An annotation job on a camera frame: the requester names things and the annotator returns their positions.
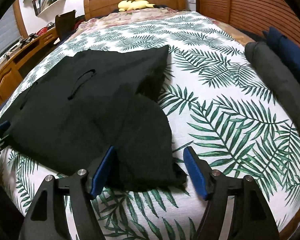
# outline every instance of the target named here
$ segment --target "palm leaf print bedspread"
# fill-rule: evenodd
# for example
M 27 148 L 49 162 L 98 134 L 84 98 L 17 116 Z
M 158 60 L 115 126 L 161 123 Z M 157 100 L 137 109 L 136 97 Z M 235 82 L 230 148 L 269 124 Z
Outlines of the palm leaf print bedspread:
M 281 230 L 300 207 L 298 131 L 250 67 L 243 46 L 196 12 L 82 33 L 37 65 L 2 112 L 65 56 L 87 49 L 123 53 L 166 44 L 170 54 L 158 103 L 169 119 L 175 161 L 186 170 L 182 153 L 191 145 L 228 176 L 252 175 Z M 9 148 L 0 157 L 0 172 L 23 214 L 46 175 L 62 176 Z M 126 240 L 191 239 L 206 207 L 189 177 L 184 187 L 143 193 L 104 188 L 92 204 L 107 238 Z M 68 197 L 65 205 L 72 238 L 78 239 Z

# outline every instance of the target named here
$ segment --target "wooden desk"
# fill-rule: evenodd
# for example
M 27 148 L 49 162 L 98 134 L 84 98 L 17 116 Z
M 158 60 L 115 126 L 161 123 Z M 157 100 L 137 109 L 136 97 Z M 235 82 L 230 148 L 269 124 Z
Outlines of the wooden desk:
M 0 105 L 11 96 L 31 69 L 55 48 L 53 42 L 57 38 L 56 29 L 52 28 L 2 63 L 4 65 L 0 68 Z

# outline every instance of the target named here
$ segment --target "red basket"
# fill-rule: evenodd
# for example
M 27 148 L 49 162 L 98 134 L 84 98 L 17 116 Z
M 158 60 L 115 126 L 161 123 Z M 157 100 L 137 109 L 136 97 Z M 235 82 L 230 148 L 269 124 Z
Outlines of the red basket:
M 46 33 L 47 30 L 48 30 L 48 27 L 43 27 L 41 30 L 39 30 L 39 31 L 37 32 L 37 35 L 40 36 L 40 35 Z

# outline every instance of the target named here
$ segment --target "black drawstring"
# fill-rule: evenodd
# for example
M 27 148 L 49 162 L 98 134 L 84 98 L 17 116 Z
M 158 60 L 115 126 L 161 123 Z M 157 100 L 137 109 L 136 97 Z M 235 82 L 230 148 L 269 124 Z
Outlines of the black drawstring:
M 79 86 L 76 86 L 77 82 L 79 81 L 79 79 L 81 79 L 84 75 L 88 74 L 88 73 L 92 73 L 90 77 L 88 77 L 86 80 L 84 80 Z M 96 70 L 95 69 L 91 69 L 91 70 L 88 70 L 87 72 L 83 73 L 80 77 L 78 77 L 78 79 L 76 80 L 76 82 L 74 83 L 74 86 L 71 90 L 71 94 L 70 96 L 68 96 L 68 100 L 71 100 L 73 99 L 74 95 L 76 94 L 76 92 L 79 90 L 79 88 L 85 83 L 87 82 L 90 78 L 92 78 L 96 73 Z
M 21 106 L 20 106 L 20 110 L 22 110 L 22 108 L 25 106 L 30 91 L 31 91 L 37 84 L 38 84 L 38 82 L 36 81 L 36 82 L 34 82 L 34 83 L 32 84 L 32 86 L 29 88 L 28 92 L 27 92 L 26 95 L 25 95 L 25 99 L 23 100 L 23 103 L 22 103 Z

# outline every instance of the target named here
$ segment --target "folded garment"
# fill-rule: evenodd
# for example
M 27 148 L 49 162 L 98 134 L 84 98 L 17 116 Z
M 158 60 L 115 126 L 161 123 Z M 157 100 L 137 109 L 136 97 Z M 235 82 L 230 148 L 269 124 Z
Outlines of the folded garment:
M 245 56 L 264 84 L 290 116 L 300 135 L 300 85 L 264 42 L 249 42 Z
M 83 51 L 63 58 L 2 115 L 7 142 L 51 169 L 71 175 L 112 145 L 110 187 L 143 191 L 180 185 L 171 129 L 155 102 L 169 47 L 119 53 Z
M 300 84 L 300 48 L 274 27 L 270 27 L 268 33 L 263 33 L 267 45 L 279 56 Z

